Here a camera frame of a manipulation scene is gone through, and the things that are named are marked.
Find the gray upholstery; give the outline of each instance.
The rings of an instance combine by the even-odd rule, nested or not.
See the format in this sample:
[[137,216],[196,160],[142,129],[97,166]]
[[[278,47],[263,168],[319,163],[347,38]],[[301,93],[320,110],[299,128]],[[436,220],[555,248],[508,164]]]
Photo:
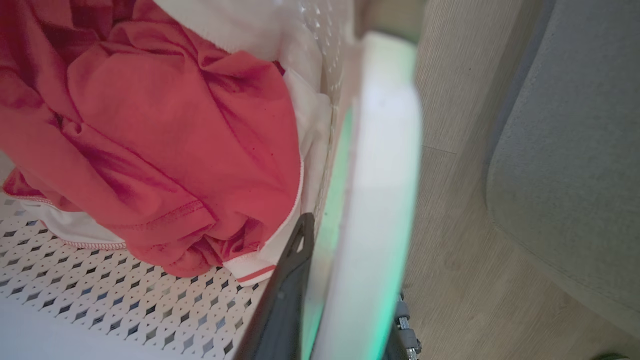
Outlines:
[[640,1],[557,0],[543,34],[487,205],[562,289],[640,338]]

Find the red cloth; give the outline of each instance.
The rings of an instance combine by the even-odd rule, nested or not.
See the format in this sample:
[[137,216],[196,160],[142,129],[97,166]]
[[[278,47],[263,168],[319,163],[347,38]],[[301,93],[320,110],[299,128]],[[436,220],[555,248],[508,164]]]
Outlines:
[[276,65],[228,54],[151,0],[0,1],[3,189],[86,211],[178,276],[259,249],[298,191]]

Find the laminate flooring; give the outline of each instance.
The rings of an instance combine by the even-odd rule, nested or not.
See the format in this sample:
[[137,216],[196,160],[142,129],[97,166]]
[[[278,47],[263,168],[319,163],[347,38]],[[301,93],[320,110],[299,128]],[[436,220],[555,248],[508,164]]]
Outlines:
[[640,359],[640,340],[547,280],[486,212],[494,121],[540,10],[540,0],[428,0],[416,75],[422,175],[404,280],[422,360]]

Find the white laundry basket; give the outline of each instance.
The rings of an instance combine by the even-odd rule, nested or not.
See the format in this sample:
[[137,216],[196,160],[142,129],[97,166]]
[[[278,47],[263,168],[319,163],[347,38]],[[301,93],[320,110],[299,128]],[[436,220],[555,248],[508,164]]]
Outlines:
[[[299,9],[323,54],[322,89],[332,101],[334,134],[347,111],[338,109],[338,103],[351,2],[300,0]],[[334,138],[327,168],[333,163]],[[11,167],[0,158],[2,179]],[[328,178],[325,170],[321,205],[314,212],[317,223]],[[146,358],[140,354],[150,354],[150,359],[232,359],[266,286],[262,282],[243,288],[222,267],[179,278],[126,250],[64,245],[5,195],[0,195],[0,237],[0,319],[31,322],[35,329],[16,335],[11,333],[17,323],[2,323],[0,338],[11,334],[21,339],[17,347],[23,358],[29,358],[31,347],[56,347],[61,354],[77,348],[76,355],[91,351],[100,359],[99,341],[103,350],[126,348],[131,359]],[[51,337],[43,342],[47,333]],[[14,358],[5,355],[0,348],[0,357]]]

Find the white cloth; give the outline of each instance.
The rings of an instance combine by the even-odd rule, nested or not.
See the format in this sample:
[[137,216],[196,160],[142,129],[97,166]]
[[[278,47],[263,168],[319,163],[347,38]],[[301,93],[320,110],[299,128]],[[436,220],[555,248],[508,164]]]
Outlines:
[[104,250],[126,247],[123,239],[96,223],[85,212],[62,211],[51,204],[31,200],[20,200],[20,204],[29,214],[39,218],[53,234],[69,245]]

